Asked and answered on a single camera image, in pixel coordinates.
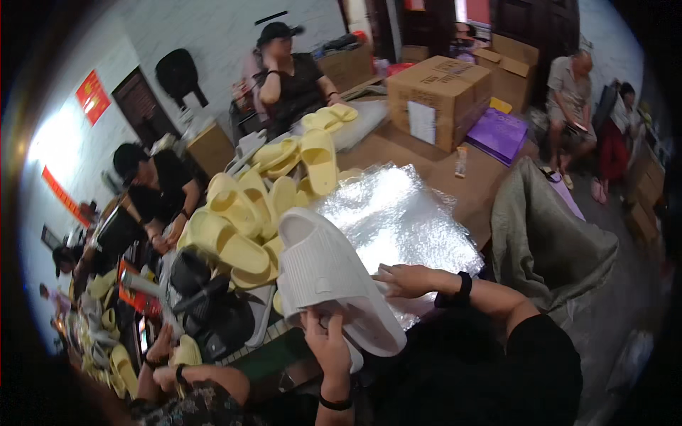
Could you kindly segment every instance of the black wristband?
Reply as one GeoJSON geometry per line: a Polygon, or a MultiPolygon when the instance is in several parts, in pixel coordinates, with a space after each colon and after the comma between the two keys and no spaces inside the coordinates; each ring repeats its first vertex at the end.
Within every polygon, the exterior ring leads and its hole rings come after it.
{"type": "Polygon", "coordinates": [[[438,293],[436,300],[434,301],[434,306],[438,308],[444,307],[466,307],[469,306],[469,295],[471,293],[471,276],[464,272],[459,271],[457,273],[462,278],[462,285],[460,286],[460,291],[457,293],[443,294],[438,293]]]}
{"type": "Polygon", "coordinates": [[[348,399],[346,399],[343,402],[329,402],[326,399],[322,398],[322,393],[320,393],[320,404],[322,404],[325,408],[329,408],[330,410],[334,411],[346,411],[350,407],[353,406],[353,400],[351,399],[351,396],[348,396],[348,399]]]}

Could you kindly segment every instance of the white wall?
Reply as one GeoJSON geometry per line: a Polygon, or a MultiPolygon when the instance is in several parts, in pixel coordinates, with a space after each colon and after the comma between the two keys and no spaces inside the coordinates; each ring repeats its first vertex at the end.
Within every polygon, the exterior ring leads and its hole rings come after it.
{"type": "Polygon", "coordinates": [[[55,70],[37,131],[31,141],[21,181],[20,252],[25,291],[48,348],[56,337],[49,327],[54,307],[40,298],[38,284],[68,290],[70,276],[55,278],[55,266],[40,240],[44,224],[58,236],[67,234],[76,220],[48,189],[40,174],[45,165],[75,201],[95,200],[103,207],[112,194],[100,172],[111,167],[113,151],[137,137],[120,109],[112,104],[95,125],[78,105],[76,89],[95,70],[110,93],[138,64],[139,59],[116,13],[108,8],[93,12],[90,28],[75,31],[62,64],[55,70]]]}
{"type": "Polygon", "coordinates": [[[345,34],[336,0],[123,0],[120,6],[140,67],[181,132],[180,110],[154,72],[170,51],[185,48],[192,55],[199,87],[209,101],[206,108],[229,135],[232,84],[241,78],[242,58],[268,23],[255,26],[257,20],[287,10],[287,15],[275,20],[306,28],[294,37],[294,50],[299,52],[345,34]]]}
{"type": "Polygon", "coordinates": [[[608,0],[578,0],[580,32],[593,43],[592,101],[599,102],[604,85],[614,78],[628,81],[639,100],[644,78],[644,50],[608,0]]]}

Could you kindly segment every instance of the wooden door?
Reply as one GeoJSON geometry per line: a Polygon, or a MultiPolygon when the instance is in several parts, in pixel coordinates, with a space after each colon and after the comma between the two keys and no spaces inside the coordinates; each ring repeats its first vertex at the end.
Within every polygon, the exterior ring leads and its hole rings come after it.
{"type": "Polygon", "coordinates": [[[543,106],[550,65],[580,43],[577,0],[492,0],[492,30],[539,49],[531,103],[543,106]]]}

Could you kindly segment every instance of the white label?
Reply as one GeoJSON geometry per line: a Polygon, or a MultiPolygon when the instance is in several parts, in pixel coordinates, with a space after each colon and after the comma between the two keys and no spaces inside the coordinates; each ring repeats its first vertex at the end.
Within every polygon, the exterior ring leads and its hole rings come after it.
{"type": "Polygon", "coordinates": [[[410,134],[434,145],[436,143],[436,109],[418,102],[407,101],[407,113],[410,119],[410,134]]]}

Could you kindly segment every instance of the smartphone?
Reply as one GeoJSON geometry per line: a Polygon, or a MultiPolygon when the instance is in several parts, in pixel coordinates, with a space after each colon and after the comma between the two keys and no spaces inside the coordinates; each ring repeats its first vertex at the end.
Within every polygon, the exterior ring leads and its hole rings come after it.
{"type": "Polygon", "coordinates": [[[137,329],[140,333],[140,353],[144,354],[149,349],[147,343],[147,321],[144,318],[137,323],[137,329]]]}

